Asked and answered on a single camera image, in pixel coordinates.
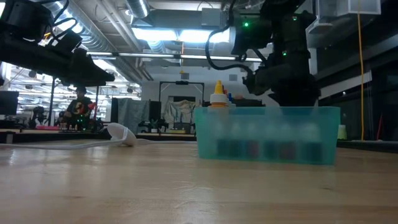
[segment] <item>light wood tabletop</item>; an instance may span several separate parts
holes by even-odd
[[[195,144],[5,149],[0,177],[1,223],[398,222],[398,154],[355,149],[336,166],[204,160]]]

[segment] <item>white cable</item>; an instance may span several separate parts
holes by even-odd
[[[110,140],[110,141],[103,141],[103,142],[91,142],[91,143],[84,143],[74,146],[30,146],[30,145],[18,145],[18,144],[0,144],[0,148],[2,147],[10,147],[14,149],[50,149],[50,150],[74,150],[74,149],[87,149],[89,147],[96,147],[96,146],[108,146],[113,144],[122,144],[127,138],[128,128],[124,128],[123,138],[118,140]]]
[[[118,140],[110,140],[110,141],[102,141],[102,142],[91,142],[78,144],[74,146],[43,146],[43,145],[18,145],[18,144],[0,144],[0,148],[9,147],[13,149],[50,149],[50,150],[76,150],[76,149],[87,149],[89,147],[96,146],[108,146],[108,145],[117,145],[122,144],[127,139],[129,129],[124,128],[123,138]],[[137,141],[141,142],[140,146],[145,146],[148,144],[196,144],[196,141],[151,141],[146,139],[137,139]]]
[[[139,146],[146,146],[148,144],[197,144],[196,141],[151,141],[147,139],[137,139],[141,144]]]

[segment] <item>yellow cable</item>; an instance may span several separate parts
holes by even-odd
[[[365,125],[364,125],[364,101],[363,101],[363,80],[364,80],[364,68],[363,68],[363,55],[362,55],[362,33],[361,33],[361,0],[358,0],[358,35],[359,35],[359,57],[361,60],[361,141],[364,140]]]

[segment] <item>blue object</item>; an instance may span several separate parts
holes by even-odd
[[[232,93],[228,93],[228,99],[229,99],[229,102],[232,103],[232,100],[233,100],[233,98],[232,98]]]
[[[340,108],[195,108],[204,159],[335,163]]]

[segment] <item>person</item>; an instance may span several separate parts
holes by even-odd
[[[77,125],[78,129],[81,130],[83,126],[87,126],[90,121],[91,110],[88,105],[93,102],[90,98],[86,97],[87,90],[83,86],[79,86],[76,89],[77,99],[72,100],[69,104],[65,114],[63,115],[68,122],[68,126],[73,128]]]

